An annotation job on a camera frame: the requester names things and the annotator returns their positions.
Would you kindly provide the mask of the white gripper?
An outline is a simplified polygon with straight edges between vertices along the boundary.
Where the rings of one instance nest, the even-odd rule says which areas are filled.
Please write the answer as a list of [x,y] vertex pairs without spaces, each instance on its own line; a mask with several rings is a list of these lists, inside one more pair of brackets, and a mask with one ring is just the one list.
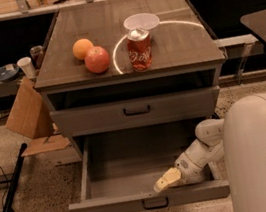
[[186,155],[182,153],[174,164],[176,167],[171,167],[162,175],[154,184],[154,190],[160,193],[168,187],[178,182],[180,185],[203,182],[204,176],[202,167],[193,163]]

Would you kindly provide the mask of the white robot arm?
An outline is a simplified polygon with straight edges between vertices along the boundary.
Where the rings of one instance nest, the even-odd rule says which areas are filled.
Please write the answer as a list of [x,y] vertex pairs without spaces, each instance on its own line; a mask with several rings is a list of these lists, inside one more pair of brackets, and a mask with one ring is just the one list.
[[209,162],[224,155],[222,119],[205,119],[195,128],[196,138],[177,157],[174,167],[167,170],[154,184],[154,190],[161,193],[167,188],[202,183],[203,170]]

